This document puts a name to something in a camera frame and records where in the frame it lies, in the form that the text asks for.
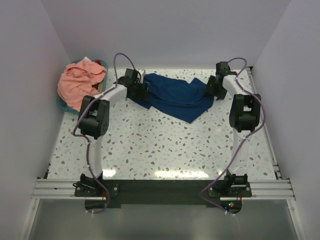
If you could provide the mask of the dark blue t shirt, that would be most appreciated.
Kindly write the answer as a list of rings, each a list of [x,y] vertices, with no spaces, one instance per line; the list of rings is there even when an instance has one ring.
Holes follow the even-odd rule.
[[[148,84],[146,101],[130,97],[132,101],[146,109],[154,107],[189,124],[214,102],[214,96],[205,93],[206,84],[198,78],[187,82],[150,73],[144,76],[143,84]]]

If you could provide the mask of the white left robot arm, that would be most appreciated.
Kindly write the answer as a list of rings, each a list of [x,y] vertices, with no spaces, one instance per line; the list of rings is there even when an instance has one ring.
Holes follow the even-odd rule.
[[[102,142],[109,128],[110,108],[126,98],[146,101],[149,84],[144,81],[145,74],[144,71],[128,68],[124,76],[116,80],[110,88],[95,96],[86,95],[82,99],[73,135],[87,140],[87,170],[83,173],[85,177],[102,178]]]

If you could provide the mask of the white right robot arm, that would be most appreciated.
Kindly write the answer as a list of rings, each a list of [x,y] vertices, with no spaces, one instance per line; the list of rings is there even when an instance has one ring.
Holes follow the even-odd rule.
[[[204,92],[223,100],[232,97],[229,125],[233,132],[233,148],[230,166],[225,171],[227,178],[247,178],[248,152],[251,136],[260,124],[261,96],[253,94],[240,85],[239,74],[232,71],[227,61],[216,64],[215,76],[210,76]]]

